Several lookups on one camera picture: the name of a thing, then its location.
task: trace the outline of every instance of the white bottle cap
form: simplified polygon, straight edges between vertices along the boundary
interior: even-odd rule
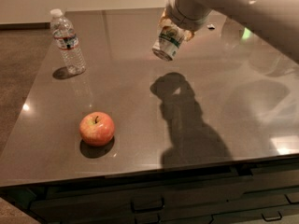
[[[52,15],[53,18],[59,18],[64,15],[64,13],[60,9],[53,9],[50,11],[50,15]]]

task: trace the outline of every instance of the red apple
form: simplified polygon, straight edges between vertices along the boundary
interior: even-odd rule
[[[91,146],[104,146],[114,135],[112,118],[103,112],[93,112],[83,118],[79,125],[83,141]]]

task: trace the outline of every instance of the drawer handle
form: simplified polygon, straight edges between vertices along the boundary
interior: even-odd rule
[[[135,218],[135,224],[160,224],[161,223],[161,218],[160,218],[159,214],[157,215],[157,218],[158,218],[157,221],[155,221],[155,222],[147,222],[147,223],[138,223],[138,221]]]
[[[277,221],[282,219],[282,215],[280,212],[278,212],[278,217],[265,217],[264,214],[262,214],[263,220],[266,222],[271,222],[271,221]]]
[[[149,212],[157,212],[157,211],[161,211],[162,209],[164,209],[165,204],[164,204],[164,198],[161,198],[161,205],[157,206],[157,207],[152,207],[152,208],[146,208],[146,209],[135,209],[134,203],[131,202],[131,210],[132,212],[139,214],[139,213],[149,213]]]

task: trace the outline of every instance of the clear plastic bottle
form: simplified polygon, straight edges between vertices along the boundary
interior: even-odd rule
[[[53,9],[50,14],[52,16],[50,30],[63,56],[68,73],[71,75],[83,73],[86,70],[86,63],[72,22],[60,9]]]
[[[159,37],[152,47],[153,53],[164,61],[173,61],[183,41],[190,41],[195,33],[176,26],[165,14],[160,18]]]

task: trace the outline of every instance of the robotic hand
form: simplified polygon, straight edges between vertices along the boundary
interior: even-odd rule
[[[195,32],[211,9],[299,63],[299,0],[169,0],[165,15],[179,28]]]

